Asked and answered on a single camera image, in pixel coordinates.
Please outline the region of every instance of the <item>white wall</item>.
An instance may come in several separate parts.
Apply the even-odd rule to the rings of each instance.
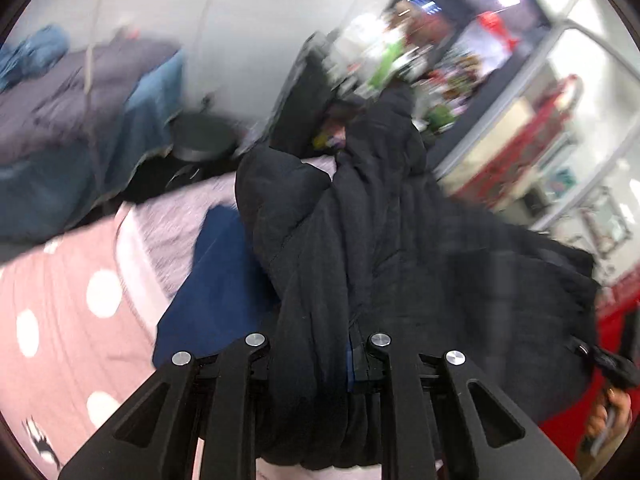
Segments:
[[[48,23],[71,36],[73,48],[88,43],[94,0],[33,0],[9,41]],[[216,92],[216,107],[244,118],[266,117],[303,41],[328,33],[362,12],[378,13],[390,0],[212,0],[193,51],[205,0],[103,0],[98,37],[107,40],[123,24],[180,41],[188,52],[186,96],[196,103]]]

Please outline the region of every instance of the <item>blue fabric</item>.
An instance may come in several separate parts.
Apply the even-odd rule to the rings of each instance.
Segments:
[[[51,69],[69,50],[66,32],[49,25],[15,48],[0,48],[0,92],[28,77],[38,77]]]
[[[179,351],[197,358],[256,332],[278,303],[244,236],[238,212],[207,212],[193,253],[193,269],[158,322],[156,368]]]
[[[100,132],[105,191],[123,190],[140,160],[171,145],[167,121],[180,109],[181,52],[146,74],[121,114]],[[87,142],[43,150],[0,166],[0,241],[41,242],[79,222],[99,199]]]

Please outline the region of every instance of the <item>human hand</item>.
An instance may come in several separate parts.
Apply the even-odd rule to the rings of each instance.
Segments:
[[[607,423],[607,399],[617,408],[618,412],[616,421],[609,431],[609,435],[607,435],[607,442],[616,438],[626,430],[631,418],[631,397],[622,390],[609,388],[606,390],[606,393],[599,393],[596,401],[593,403],[585,427],[584,433],[586,437],[595,438],[604,431]]]

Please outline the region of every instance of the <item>gray blanket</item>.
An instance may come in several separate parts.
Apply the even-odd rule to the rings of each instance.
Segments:
[[[94,50],[95,131],[122,111],[140,78],[171,58],[178,46],[154,40],[116,40]],[[84,52],[64,56],[38,79],[0,94],[0,165],[86,137]]]

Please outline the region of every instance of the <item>triangular cutout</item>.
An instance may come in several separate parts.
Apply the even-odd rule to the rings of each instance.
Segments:
[[[113,433],[114,438],[134,446],[147,447],[151,443],[160,411],[164,405],[168,383],[159,383],[142,403],[120,423]]]
[[[477,381],[469,383],[487,444],[497,448],[524,437],[524,428]]]

